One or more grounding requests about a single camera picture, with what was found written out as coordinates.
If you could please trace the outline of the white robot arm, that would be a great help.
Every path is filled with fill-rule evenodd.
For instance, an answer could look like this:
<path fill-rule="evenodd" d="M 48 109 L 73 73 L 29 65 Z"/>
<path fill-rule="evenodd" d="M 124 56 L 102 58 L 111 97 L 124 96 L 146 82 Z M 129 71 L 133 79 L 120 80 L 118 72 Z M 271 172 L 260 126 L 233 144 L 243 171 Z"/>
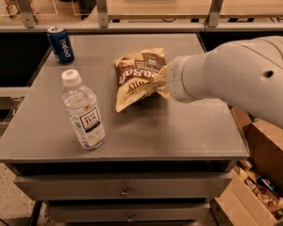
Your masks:
<path fill-rule="evenodd" d="M 283 129 L 283 37 L 235 40 L 179 56 L 167 69 L 167 86 L 180 103 L 218 98 Z"/>

